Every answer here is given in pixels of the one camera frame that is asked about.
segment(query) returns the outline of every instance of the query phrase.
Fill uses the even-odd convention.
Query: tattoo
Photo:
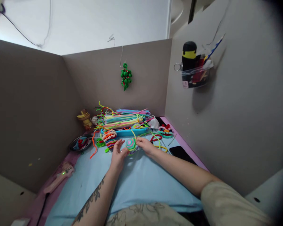
[[[135,204],[133,206],[130,206],[126,209],[123,209],[119,212],[117,212],[109,221],[107,221],[108,226],[115,226],[119,225],[120,222],[125,223],[126,225],[126,218],[127,214],[129,216],[135,216],[136,214],[142,214],[143,217],[148,218],[147,213],[151,214],[153,217],[157,216],[158,221],[160,220],[160,209],[164,209],[165,206],[159,202],[155,202],[152,204]]]
[[[83,208],[80,210],[79,214],[76,216],[75,220],[73,221],[72,225],[75,224],[75,222],[80,222],[81,218],[83,217],[83,213],[84,213],[84,209],[85,209],[85,213],[87,213],[87,211],[89,210],[90,207],[90,203],[93,202],[93,198],[94,198],[94,202],[97,201],[98,198],[100,198],[100,192],[99,190],[101,189],[102,185],[104,184],[104,178],[103,177],[102,181],[100,182],[100,184],[98,185],[98,187],[95,189],[95,191],[91,194],[91,196],[89,197],[89,199],[87,199],[86,203],[84,204]]]

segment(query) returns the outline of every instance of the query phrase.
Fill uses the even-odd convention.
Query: person
[[[113,149],[110,167],[73,221],[80,225],[193,225],[165,203],[138,204],[119,211],[107,221],[112,195],[129,154],[120,150],[124,140]],[[201,198],[210,225],[272,225],[272,220],[244,199],[233,188],[206,170],[155,148],[149,140],[137,138],[136,144],[160,164],[191,193]]]

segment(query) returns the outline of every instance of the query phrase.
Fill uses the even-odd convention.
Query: pink table surface
[[[34,202],[30,206],[30,208],[27,210],[25,215],[23,216],[24,218],[30,218],[30,222],[28,226],[36,226],[38,218],[41,213],[41,209],[44,203],[45,199],[45,194],[43,193],[43,189],[49,186],[55,179],[56,175],[60,172],[62,172],[62,165],[64,162],[69,162],[72,166],[75,166],[77,163],[78,158],[80,157],[80,153],[76,152],[70,152],[68,155],[65,157],[64,161],[59,165],[55,173],[46,181],[46,183],[42,186],[42,188],[39,190]],[[68,178],[63,180],[62,183],[53,191],[53,193],[50,194],[50,196],[47,198],[45,208],[43,211],[43,215],[40,219],[39,226],[44,226],[46,219],[51,211],[51,208],[54,206],[56,203],[64,185],[66,184]]]
[[[195,161],[195,163],[201,167],[202,169],[209,171],[205,165],[202,163],[202,161],[198,158],[198,156],[193,152],[193,150],[190,148],[190,146],[185,142],[185,140],[180,136],[180,134],[175,130],[174,126],[171,125],[171,123],[166,119],[166,117],[160,117],[161,120],[167,125],[170,124],[170,126],[173,128],[174,136],[176,136],[177,142],[180,144],[180,146],[185,150],[185,152]]]

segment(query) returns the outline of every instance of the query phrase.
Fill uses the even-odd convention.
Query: beige sleeve
[[[204,187],[201,201],[210,225],[258,226],[272,225],[272,220],[232,187],[211,182]]]

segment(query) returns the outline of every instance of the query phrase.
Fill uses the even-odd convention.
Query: glue gun
[[[71,177],[74,171],[75,169],[72,167],[72,165],[65,163],[63,165],[63,171],[61,174],[51,183],[51,185],[43,190],[43,193],[52,193],[66,177]]]

